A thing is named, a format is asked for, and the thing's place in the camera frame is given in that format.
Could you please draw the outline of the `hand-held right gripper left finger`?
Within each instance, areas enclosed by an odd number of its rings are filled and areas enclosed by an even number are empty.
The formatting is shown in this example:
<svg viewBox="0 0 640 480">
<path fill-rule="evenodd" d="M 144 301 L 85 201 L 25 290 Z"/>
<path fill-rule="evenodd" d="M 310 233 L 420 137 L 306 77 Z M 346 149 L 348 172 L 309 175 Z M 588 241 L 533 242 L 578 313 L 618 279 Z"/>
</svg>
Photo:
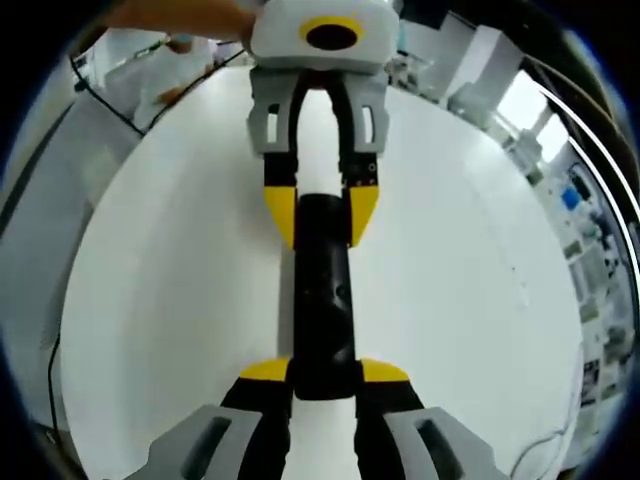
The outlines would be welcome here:
<svg viewBox="0 0 640 480">
<path fill-rule="evenodd" d="M 290 450 L 289 360 L 244 369 L 219 405 L 205 405 L 154 440 L 134 479 L 280 479 Z"/>
</svg>

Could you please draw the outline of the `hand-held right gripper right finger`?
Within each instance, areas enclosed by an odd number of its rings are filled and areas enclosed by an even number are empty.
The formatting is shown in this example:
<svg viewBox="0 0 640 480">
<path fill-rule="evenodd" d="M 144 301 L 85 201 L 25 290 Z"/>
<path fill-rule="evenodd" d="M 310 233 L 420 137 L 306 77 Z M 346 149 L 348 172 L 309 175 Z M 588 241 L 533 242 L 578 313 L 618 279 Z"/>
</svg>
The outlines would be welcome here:
<svg viewBox="0 0 640 480">
<path fill-rule="evenodd" d="M 360 361 L 354 451 L 363 479 L 504 479 L 492 447 L 440 407 L 427 408 L 409 376 Z"/>
</svg>

